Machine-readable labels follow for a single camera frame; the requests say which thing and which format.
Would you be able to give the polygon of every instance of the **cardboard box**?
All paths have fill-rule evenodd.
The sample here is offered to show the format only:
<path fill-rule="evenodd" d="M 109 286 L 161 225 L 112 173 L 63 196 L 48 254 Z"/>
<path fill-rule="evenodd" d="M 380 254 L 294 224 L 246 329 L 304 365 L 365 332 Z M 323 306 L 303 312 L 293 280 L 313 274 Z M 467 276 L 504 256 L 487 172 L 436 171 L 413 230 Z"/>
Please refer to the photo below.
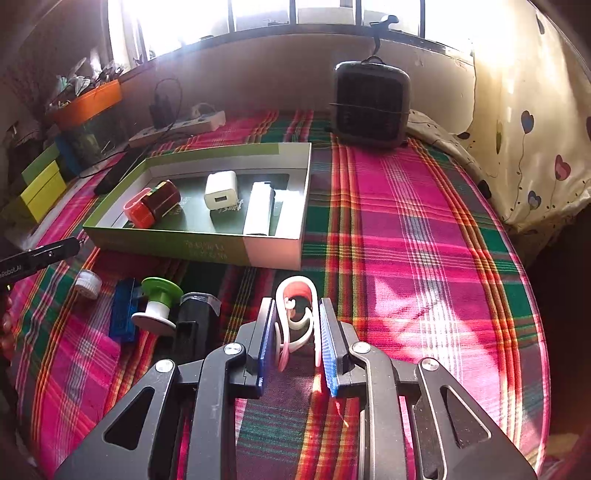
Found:
<path fill-rule="evenodd" d="M 8 223 L 19 226 L 37 225 L 65 190 L 66 183 L 57 162 L 53 160 L 18 197 L 4 207 L 0 215 Z"/>
<path fill-rule="evenodd" d="M 10 185 L 9 191 L 12 196 L 20 195 L 24 190 L 45 170 L 51 162 L 57 160 L 60 151 L 57 146 L 51 144 L 43 153 L 33 160 L 27 168 Z"/>
<path fill-rule="evenodd" d="M 280 143 L 213 147 L 152 157 L 130 172 L 84 224 L 101 248 L 159 257 L 300 270 L 306 221 L 311 144 Z M 203 192 L 207 176 L 233 170 L 237 207 L 210 211 Z M 150 229 L 133 228 L 123 205 L 145 187 L 171 180 L 181 203 Z M 252 184 L 275 190 L 269 236 L 243 235 Z"/>

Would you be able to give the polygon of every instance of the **blue gripper pad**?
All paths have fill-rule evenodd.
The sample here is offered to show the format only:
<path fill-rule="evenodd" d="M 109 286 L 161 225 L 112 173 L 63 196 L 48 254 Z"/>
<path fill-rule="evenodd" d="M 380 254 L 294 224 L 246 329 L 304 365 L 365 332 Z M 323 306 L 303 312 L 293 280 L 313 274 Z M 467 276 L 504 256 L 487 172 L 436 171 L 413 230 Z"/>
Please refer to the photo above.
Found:
<path fill-rule="evenodd" d="M 320 339 L 322 340 L 322 363 L 324 364 L 326 384 L 330 395 L 336 397 L 339 384 L 337 382 L 335 344 L 330 334 L 329 322 L 322 303 L 320 303 Z"/>
<path fill-rule="evenodd" d="M 134 278 L 126 278 L 117 282 L 113 303 L 111 304 L 111 323 L 109 337 L 113 340 L 133 341 L 135 325 L 131 315 L 137 310 L 137 299 L 133 298 Z"/>
<path fill-rule="evenodd" d="M 265 324 L 265 332 L 262 336 L 261 353 L 259 355 L 258 378 L 256 379 L 256 388 L 260 396 L 265 391 L 265 385 L 272 366 L 275 363 L 275 322 L 277 321 L 277 310 L 273 308 L 273 313 L 269 315 Z"/>

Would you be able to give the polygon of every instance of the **bed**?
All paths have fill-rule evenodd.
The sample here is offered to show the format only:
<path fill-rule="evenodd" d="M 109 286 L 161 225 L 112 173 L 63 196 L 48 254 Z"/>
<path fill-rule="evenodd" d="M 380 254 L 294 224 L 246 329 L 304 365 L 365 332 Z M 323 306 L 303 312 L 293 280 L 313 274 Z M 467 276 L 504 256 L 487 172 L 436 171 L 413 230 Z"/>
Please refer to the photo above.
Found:
<path fill-rule="evenodd" d="M 311 142 L 301 274 L 362 340 L 405 361 L 439 359 L 539 471 L 550 419 L 544 334 L 527 276 L 493 210 L 453 159 L 426 142 L 411 137 L 395 151 L 363 150 L 339 143 L 328 126 L 314 112 L 253 113 L 153 154 Z M 40 244 L 86 238 L 82 223 L 100 202 L 93 188 L 101 176 L 79 188 Z M 103 280 L 97 301 L 72 288 L 81 268 Z M 219 340 L 230 342 L 290 273 L 94 249 L 19 282 L 12 291 L 18 324 L 11 377 L 26 442 L 48 478 L 152 363 L 154 335 L 142 332 L 123 347 L 107 335 L 116 282 L 149 275 L 218 296 Z M 262 400 L 237 403 L 238 477 L 351 478 L 355 402 L 330 398 L 313 349 L 298 351 Z"/>

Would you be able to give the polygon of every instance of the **white charger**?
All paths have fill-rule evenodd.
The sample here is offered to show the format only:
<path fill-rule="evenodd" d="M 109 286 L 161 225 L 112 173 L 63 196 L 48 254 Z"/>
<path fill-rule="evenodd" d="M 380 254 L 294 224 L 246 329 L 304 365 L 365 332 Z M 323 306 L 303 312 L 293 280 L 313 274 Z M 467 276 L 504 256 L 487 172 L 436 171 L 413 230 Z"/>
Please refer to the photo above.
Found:
<path fill-rule="evenodd" d="M 236 172 L 232 170 L 218 171 L 207 177 L 203 199 L 210 210 L 237 205 L 238 181 L 236 180 Z"/>

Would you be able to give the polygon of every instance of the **sunlight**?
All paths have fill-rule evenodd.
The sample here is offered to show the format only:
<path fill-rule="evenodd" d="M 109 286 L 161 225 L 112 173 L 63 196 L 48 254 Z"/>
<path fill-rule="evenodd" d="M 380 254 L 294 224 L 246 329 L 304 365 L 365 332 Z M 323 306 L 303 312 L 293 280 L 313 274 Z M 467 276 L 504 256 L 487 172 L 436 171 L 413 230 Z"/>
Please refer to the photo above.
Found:
<path fill-rule="evenodd" d="M 418 35 L 421 7 L 418 0 L 364 0 L 363 24 L 379 21 L 384 15 L 396 15 L 398 23 L 390 25 L 390 30 L 401 30 Z"/>
<path fill-rule="evenodd" d="M 375 316 L 389 327 L 397 342 L 420 335 L 421 357 L 437 358 L 453 375 L 462 373 L 459 319 L 444 300 L 438 282 L 426 281 L 417 295 L 400 296 L 381 278 L 375 279 Z"/>
<path fill-rule="evenodd" d="M 323 372 L 317 371 L 314 375 L 314 381 L 312 383 L 312 392 L 320 393 L 322 392 L 322 375 Z"/>
<path fill-rule="evenodd" d="M 279 10 L 289 10 L 289 0 L 232 0 L 232 12 L 235 17 L 263 14 Z"/>
<path fill-rule="evenodd" d="M 119 65 L 129 65 L 129 58 L 125 50 L 125 34 L 123 26 L 122 0 L 109 0 L 107 3 L 109 17 L 109 35 L 111 37 L 111 47 L 113 51 L 113 60 Z"/>
<path fill-rule="evenodd" d="M 478 60 L 490 69 L 505 70 L 515 64 L 515 22 L 515 12 L 505 0 L 476 2 L 470 22 L 474 25 L 473 41 Z"/>
<path fill-rule="evenodd" d="M 473 11 L 483 3 L 471 0 L 425 0 L 425 38 L 456 50 L 472 51 Z"/>
<path fill-rule="evenodd" d="M 228 32 L 228 4 L 205 0 L 123 0 L 142 25 L 147 50 L 156 56 Z"/>

